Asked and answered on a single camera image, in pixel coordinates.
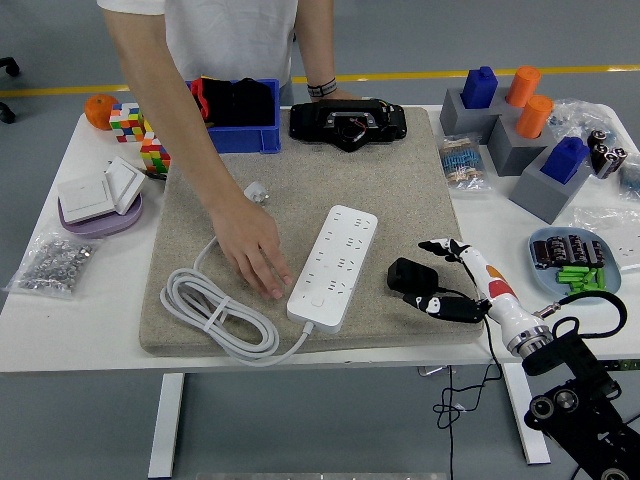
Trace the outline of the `person's left hand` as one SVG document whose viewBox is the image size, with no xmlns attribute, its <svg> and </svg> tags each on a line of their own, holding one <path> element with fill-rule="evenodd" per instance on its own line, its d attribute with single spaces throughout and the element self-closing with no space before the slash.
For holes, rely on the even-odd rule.
<svg viewBox="0 0 640 480">
<path fill-rule="evenodd" d="M 329 100 L 361 100 L 362 97 L 355 95 L 343 89 L 336 89 L 329 94 L 320 97 L 312 97 L 312 102 L 329 101 Z"/>
</svg>

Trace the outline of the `person's right hand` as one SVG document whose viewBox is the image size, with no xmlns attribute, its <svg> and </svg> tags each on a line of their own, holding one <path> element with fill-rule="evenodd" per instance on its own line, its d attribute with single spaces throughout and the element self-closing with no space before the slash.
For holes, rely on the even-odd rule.
<svg viewBox="0 0 640 480">
<path fill-rule="evenodd" d="M 281 251 L 274 219 L 241 192 L 210 212 L 218 243 L 230 265 L 264 299 L 280 299 L 293 277 Z"/>
</svg>

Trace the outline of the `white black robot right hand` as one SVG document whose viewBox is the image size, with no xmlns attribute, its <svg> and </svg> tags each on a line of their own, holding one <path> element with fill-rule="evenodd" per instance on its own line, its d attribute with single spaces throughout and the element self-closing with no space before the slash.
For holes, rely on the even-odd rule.
<svg viewBox="0 0 640 480">
<path fill-rule="evenodd" d="M 526 311 L 502 274 L 471 245 L 452 238 L 421 242 L 419 247 L 461 263 L 476 287 L 478 298 L 405 293 L 403 301 L 433 318 L 479 323 L 489 317 L 501 327 L 502 341 L 514 356 L 526 357 L 551 342 L 549 328 Z"/>
</svg>

